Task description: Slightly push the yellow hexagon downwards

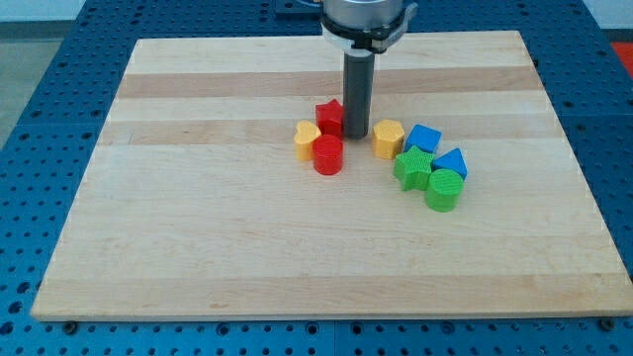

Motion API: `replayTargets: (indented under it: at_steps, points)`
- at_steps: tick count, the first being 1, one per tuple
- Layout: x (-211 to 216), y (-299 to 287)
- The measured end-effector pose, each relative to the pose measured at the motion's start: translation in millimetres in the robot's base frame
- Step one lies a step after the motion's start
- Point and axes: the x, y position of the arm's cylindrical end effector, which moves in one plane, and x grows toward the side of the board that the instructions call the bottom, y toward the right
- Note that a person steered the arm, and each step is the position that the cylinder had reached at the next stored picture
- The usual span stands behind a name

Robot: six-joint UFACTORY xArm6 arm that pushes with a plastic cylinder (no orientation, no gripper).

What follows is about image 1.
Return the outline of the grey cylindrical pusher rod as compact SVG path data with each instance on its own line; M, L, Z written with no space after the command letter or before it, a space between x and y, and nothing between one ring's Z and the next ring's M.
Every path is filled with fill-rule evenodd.
M369 129L375 55L344 55L343 66L343 133L361 139Z

